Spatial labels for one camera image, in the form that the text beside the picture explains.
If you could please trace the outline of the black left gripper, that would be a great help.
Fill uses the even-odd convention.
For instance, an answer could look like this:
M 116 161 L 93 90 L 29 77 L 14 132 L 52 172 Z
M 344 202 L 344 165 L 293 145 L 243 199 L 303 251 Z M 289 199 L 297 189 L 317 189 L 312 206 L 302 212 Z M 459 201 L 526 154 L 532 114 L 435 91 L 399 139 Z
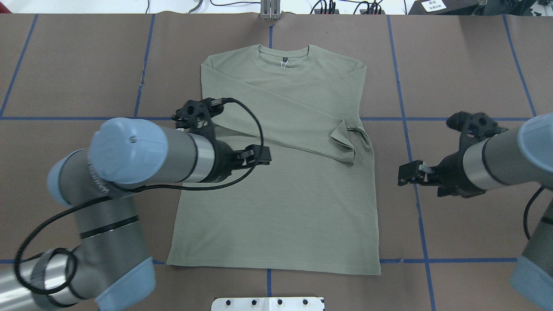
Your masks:
M 243 150 L 233 150 L 229 144 L 215 140 L 213 150 L 215 157 L 210 171 L 211 183 L 224 181 L 241 167 L 270 165 L 271 162 L 270 148 L 267 146 L 247 146 Z

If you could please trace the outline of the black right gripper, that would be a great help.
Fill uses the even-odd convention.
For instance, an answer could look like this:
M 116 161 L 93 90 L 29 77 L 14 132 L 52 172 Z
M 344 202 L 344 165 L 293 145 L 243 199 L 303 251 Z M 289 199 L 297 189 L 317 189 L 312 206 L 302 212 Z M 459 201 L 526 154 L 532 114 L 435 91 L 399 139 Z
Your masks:
M 429 167 L 424 161 L 413 161 L 398 168 L 397 185 L 420 184 L 437 186 L 437 197 L 470 198 L 486 191 L 469 181 L 460 153 L 450 154 L 437 166 Z

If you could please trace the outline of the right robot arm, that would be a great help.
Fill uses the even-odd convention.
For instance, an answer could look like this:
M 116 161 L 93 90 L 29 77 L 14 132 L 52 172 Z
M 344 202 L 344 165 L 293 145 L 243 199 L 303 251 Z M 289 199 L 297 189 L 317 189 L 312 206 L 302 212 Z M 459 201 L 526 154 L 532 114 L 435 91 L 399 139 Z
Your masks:
M 507 129 L 484 113 L 460 111 L 448 118 L 449 128 L 460 132 L 458 151 L 430 167 L 413 161 L 398 169 L 397 184 L 437 187 L 437 196 L 464 198 L 502 187 L 538 182 L 540 187 L 528 205 L 553 186 L 552 114 L 531 118 Z M 511 286 L 534 305 L 553 308 L 553 207 L 548 205 L 533 233 L 523 214 L 527 246 L 517 259 Z

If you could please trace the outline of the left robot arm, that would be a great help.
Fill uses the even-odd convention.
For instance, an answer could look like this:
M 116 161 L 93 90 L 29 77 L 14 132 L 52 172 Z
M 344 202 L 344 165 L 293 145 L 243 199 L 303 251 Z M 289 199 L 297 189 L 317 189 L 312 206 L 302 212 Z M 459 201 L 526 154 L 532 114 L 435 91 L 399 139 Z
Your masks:
M 133 196 L 223 181 L 235 169 L 252 171 L 268 150 L 256 126 L 260 144 L 233 150 L 216 139 L 211 120 L 203 127 L 194 121 L 189 130 L 122 117 L 104 122 L 88 148 L 51 168 L 48 189 L 65 210 L 30 232 L 12 269 L 1 273 L 1 309 L 61 311 L 93 299 L 99 311 L 122 311 L 148 297 L 155 269 Z M 23 259 L 44 228 L 71 214 L 79 246 Z

